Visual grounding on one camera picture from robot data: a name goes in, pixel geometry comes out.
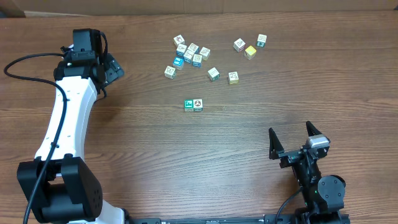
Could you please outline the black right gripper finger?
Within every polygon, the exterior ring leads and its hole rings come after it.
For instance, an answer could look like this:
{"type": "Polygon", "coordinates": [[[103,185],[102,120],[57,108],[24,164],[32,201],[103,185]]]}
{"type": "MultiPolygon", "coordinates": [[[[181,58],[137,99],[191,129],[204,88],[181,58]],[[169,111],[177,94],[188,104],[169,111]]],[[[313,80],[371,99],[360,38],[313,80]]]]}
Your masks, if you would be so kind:
{"type": "Polygon", "coordinates": [[[310,121],[307,121],[305,124],[309,136],[316,136],[322,134],[310,121]]]}
{"type": "Polygon", "coordinates": [[[279,158],[279,154],[284,153],[284,148],[281,145],[275,131],[272,128],[269,128],[269,159],[276,160],[279,158]]]}

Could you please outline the wooden block green letter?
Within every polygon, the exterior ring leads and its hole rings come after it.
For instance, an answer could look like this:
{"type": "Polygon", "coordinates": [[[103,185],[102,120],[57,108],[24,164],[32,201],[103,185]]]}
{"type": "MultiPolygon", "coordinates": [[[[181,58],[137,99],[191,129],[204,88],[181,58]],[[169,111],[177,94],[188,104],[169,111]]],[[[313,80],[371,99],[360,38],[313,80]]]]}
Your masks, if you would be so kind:
{"type": "Polygon", "coordinates": [[[194,111],[193,100],[185,100],[184,101],[184,111],[185,112],[194,111]]]}

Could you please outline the wooden block soccer ball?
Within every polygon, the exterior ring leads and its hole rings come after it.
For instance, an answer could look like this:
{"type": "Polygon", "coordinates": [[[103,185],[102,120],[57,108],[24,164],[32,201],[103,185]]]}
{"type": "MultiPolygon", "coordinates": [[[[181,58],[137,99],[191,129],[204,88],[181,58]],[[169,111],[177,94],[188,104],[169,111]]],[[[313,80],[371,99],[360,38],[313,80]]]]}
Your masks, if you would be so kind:
{"type": "Polygon", "coordinates": [[[202,111],[203,110],[203,100],[202,99],[193,100],[193,109],[194,109],[194,111],[202,111]]]}

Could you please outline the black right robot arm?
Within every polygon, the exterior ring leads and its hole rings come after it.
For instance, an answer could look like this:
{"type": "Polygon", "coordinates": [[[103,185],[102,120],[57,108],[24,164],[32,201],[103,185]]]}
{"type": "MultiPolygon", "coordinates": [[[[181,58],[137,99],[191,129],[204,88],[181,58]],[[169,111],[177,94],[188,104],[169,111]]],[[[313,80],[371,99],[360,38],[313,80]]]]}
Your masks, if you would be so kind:
{"type": "Polygon", "coordinates": [[[280,167],[291,167],[299,184],[279,208],[275,223],[349,223],[349,216],[342,215],[346,182],[338,175],[322,176],[317,161],[327,156],[330,139],[310,122],[306,122],[308,138],[295,151],[286,152],[275,131],[269,128],[269,158],[280,160],[280,167]],[[295,210],[288,218],[282,218],[285,206],[298,194],[302,194],[305,206],[295,210]]]}

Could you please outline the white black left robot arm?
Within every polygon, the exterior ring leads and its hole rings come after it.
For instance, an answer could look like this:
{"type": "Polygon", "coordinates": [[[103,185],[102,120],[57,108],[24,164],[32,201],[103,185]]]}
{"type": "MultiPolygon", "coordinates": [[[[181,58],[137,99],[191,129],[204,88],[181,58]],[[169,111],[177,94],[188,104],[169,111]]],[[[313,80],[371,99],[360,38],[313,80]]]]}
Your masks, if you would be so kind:
{"type": "Polygon", "coordinates": [[[132,218],[103,199],[99,180],[84,161],[90,111],[100,92],[124,75],[108,53],[103,32],[75,29],[73,47],[63,48],[54,70],[55,104],[42,145],[33,161],[21,162],[17,179],[28,201],[23,222],[161,223],[132,218]]]}

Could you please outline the blue top wooden block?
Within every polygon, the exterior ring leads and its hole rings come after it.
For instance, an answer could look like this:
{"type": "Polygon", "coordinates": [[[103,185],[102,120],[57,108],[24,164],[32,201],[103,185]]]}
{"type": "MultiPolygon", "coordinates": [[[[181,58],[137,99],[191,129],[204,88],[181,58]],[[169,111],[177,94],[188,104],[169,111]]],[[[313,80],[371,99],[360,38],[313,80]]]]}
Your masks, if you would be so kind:
{"type": "Polygon", "coordinates": [[[184,59],[180,57],[175,57],[172,66],[177,70],[182,70],[184,66],[184,59]]]}

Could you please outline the wooden block blue side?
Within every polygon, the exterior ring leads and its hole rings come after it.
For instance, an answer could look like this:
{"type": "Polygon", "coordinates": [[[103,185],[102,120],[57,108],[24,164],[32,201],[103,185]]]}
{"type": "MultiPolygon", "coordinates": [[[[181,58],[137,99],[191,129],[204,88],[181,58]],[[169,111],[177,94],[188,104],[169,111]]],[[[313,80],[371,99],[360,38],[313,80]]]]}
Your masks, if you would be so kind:
{"type": "Polygon", "coordinates": [[[187,46],[185,44],[178,44],[177,49],[176,49],[176,53],[178,56],[183,57],[185,52],[187,50],[187,46]]]}

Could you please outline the wooden block blue letter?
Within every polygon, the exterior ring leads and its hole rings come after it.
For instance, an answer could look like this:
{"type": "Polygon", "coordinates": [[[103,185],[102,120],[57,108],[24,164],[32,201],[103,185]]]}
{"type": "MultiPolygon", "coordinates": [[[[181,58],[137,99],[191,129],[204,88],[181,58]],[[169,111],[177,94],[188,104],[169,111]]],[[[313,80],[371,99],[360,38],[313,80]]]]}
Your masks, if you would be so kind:
{"type": "Polygon", "coordinates": [[[201,67],[202,64],[202,55],[194,54],[192,58],[192,65],[194,67],[201,67]]]}

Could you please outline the wooden block red picture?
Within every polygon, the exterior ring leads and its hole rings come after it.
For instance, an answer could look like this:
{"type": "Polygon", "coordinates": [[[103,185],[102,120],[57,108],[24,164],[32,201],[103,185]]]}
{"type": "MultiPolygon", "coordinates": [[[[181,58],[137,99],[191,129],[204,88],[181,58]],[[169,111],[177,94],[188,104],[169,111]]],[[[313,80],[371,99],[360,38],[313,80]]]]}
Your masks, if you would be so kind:
{"type": "Polygon", "coordinates": [[[173,38],[174,40],[174,44],[178,47],[180,44],[184,44],[185,43],[185,39],[183,38],[182,35],[177,35],[173,38]]]}

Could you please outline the wooden block blue edge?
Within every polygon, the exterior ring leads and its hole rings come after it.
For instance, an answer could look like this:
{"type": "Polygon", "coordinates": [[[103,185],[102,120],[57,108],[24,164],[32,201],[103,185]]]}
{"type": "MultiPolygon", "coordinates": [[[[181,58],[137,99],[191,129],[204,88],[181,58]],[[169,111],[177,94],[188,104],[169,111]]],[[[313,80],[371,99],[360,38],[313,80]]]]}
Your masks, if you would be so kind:
{"type": "Polygon", "coordinates": [[[187,50],[191,51],[194,54],[198,54],[199,53],[199,46],[197,46],[194,43],[191,43],[188,47],[187,50]]]}

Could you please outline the wooden block tan picture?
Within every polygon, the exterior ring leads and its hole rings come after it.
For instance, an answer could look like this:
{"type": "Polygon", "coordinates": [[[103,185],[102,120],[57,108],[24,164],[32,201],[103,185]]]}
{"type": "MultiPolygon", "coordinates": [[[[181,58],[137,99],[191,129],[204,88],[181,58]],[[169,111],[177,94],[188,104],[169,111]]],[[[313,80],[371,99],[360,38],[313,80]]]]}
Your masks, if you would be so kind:
{"type": "Polygon", "coordinates": [[[210,52],[211,50],[206,48],[206,47],[202,47],[200,50],[200,55],[202,56],[203,60],[208,60],[209,56],[210,56],[210,52]]]}

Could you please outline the wooden block green R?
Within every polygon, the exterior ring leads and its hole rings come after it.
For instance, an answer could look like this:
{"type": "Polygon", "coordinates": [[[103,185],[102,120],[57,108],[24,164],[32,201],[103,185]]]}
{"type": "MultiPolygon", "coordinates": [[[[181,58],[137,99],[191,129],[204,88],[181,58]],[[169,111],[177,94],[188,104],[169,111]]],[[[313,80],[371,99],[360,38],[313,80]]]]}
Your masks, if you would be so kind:
{"type": "Polygon", "coordinates": [[[220,73],[215,67],[213,67],[208,70],[208,77],[211,81],[215,81],[220,78],[220,73]]]}

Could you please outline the wooden block yellow side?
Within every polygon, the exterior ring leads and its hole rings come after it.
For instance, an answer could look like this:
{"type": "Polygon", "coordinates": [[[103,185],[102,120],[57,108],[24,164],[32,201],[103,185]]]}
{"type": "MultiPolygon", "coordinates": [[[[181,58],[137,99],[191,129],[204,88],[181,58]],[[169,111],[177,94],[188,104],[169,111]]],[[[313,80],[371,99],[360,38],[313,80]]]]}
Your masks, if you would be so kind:
{"type": "Polygon", "coordinates": [[[229,72],[228,73],[228,81],[229,84],[238,84],[239,83],[239,76],[237,72],[229,72]]]}

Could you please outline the brown cardboard backdrop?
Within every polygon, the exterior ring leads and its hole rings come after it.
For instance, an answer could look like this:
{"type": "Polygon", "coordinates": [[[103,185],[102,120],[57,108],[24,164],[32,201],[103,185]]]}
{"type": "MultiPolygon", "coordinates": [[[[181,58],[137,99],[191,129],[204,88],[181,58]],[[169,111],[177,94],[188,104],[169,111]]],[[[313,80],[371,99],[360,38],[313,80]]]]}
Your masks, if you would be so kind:
{"type": "Polygon", "coordinates": [[[4,0],[11,17],[70,14],[121,16],[146,14],[222,14],[246,12],[384,11],[397,0],[4,0]]]}

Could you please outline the wooden block red side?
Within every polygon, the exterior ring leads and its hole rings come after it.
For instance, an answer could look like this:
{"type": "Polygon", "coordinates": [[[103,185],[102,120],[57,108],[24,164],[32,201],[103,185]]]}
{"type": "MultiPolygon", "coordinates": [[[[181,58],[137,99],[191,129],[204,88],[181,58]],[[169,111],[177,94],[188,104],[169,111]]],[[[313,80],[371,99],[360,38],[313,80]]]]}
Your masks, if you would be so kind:
{"type": "Polygon", "coordinates": [[[241,39],[241,38],[235,40],[235,41],[234,41],[234,44],[233,44],[233,48],[234,48],[237,52],[240,52],[240,51],[244,50],[244,49],[245,49],[245,46],[246,46],[246,43],[245,43],[245,41],[243,41],[243,39],[241,39]]]}

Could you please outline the yellow top wooden block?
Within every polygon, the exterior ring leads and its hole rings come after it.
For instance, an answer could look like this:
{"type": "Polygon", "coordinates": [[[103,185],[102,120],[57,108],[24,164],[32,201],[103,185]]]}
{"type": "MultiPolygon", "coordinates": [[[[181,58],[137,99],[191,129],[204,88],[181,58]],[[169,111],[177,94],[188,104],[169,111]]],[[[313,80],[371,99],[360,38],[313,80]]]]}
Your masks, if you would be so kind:
{"type": "Polygon", "coordinates": [[[256,55],[257,50],[253,46],[249,46],[248,48],[245,49],[244,51],[244,56],[248,59],[251,60],[254,58],[256,55]]]}

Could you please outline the wooden block green four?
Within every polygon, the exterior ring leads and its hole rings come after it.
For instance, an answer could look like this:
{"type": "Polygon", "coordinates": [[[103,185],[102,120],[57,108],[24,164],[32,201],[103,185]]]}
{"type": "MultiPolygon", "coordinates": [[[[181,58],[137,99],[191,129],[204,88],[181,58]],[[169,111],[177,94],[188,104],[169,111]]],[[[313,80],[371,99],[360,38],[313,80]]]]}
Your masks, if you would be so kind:
{"type": "Polygon", "coordinates": [[[267,36],[266,35],[259,34],[258,37],[257,37],[256,46],[257,47],[265,47],[266,40],[267,40],[267,36]]]}

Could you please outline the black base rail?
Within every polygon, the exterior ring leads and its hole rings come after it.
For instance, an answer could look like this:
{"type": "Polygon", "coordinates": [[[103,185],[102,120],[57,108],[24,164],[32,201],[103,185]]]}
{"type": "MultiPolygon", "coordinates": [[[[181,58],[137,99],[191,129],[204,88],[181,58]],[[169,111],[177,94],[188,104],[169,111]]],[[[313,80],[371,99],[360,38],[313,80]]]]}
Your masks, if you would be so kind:
{"type": "MultiPolygon", "coordinates": [[[[276,215],[263,215],[262,217],[239,217],[239,218],[193,218],[193,219],[171,219],[161,220],[160,218],[132,218],[129,217],[126,223],[129,224],[274,224],[276,215]]],[[[348,215],[340,217],[318,217],[311,218],[308,222],[296,219],[294,214],[279,215],[278,224],[293,223],[351,223],[348,215]]]]}

